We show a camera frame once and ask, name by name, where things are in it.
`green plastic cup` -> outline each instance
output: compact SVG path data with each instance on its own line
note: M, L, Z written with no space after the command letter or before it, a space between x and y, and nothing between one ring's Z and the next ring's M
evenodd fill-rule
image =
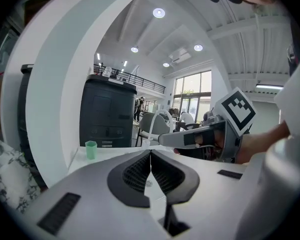
M86 157L90 160L95 159L97 155L97 143L95 141L87 141L85 143Z

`gray chair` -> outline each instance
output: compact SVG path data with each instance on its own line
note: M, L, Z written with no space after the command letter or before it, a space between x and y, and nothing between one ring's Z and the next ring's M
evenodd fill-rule
M149 131L151 127L152 119L154 118L155 113L145 113L143 118L140 120L138 136L136 137L135 146L138 144L139 136L141 137L141 146L143 138L148 138ZM154 141L158 141L160 134L167 134L170 130L170 127L166 124L164 118L161 115L157 115L151 133L151 138Z

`white sleeve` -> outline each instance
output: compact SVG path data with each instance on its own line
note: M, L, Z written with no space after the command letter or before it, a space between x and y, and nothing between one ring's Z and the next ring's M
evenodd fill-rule
M274 101L291 135L300 136L300 64Z

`air conditioner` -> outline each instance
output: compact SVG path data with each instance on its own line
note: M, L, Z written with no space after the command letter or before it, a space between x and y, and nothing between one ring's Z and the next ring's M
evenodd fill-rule
M191 58L191 55L188 53L186 49L181 48L173 52L171 55L169 55L169 57L172 60L172 63L178 64L180 62L183 62Z

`railing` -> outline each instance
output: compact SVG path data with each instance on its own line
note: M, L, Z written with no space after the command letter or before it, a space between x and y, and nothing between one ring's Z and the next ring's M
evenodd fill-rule
M96 75L102 75L105 71L105 66L99 66L99 65L94 65L93 66L93 72ZM136 85L136 86L142 86L147 89L151 89L153 91L156 91L158 93L164 94L165 93L165 88L163 85L149 81L147 79L144 79L142 77L139 77L134 74L129 74L126 72L121 72L120 70L117 69L112 69L111 72L111 78L116 78L118 80Z

